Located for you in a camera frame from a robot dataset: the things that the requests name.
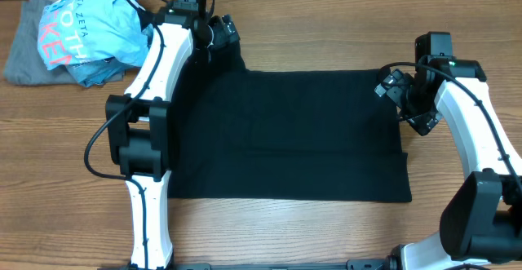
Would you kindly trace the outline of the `black t-shirt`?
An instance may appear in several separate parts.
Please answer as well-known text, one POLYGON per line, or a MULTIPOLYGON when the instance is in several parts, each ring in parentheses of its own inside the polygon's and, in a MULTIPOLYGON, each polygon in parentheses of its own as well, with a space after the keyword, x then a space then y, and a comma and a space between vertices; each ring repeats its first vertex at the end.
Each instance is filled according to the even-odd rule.
POLYGON ((375 70, 249 70, 238 43, 183 68, 171 198, 409 202, 395 105, 375 70))

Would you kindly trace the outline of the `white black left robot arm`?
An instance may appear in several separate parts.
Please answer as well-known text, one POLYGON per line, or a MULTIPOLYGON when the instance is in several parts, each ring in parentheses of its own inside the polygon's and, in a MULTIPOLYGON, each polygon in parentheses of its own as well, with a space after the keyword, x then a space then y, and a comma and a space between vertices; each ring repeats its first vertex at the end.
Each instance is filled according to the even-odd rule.
POLYGON ((105 105, 111 158, 130 194, 134 244, 129 269, 171 269, 168 186, 174 167, 170 128, 179 78, 197 47, 218 50, 239 41, 230 15, 205 22, 191 13, 161 15, 141 70, 123 95, 105 105))

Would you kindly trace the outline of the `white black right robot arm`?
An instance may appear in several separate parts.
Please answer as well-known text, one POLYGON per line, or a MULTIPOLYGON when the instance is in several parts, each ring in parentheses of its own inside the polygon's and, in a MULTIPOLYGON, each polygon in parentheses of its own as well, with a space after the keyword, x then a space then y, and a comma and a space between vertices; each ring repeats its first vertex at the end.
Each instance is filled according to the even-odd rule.
POLYGON ((489 98, 475 60, 425 55, 410 75, 400 62, 378 71, 375 91, 399 108, 401 120, 427 135, 445 120, 464 182, 445 207, 436 233, 397 246, 388 269, 485 269, 521 259, 521 157, 489 98))

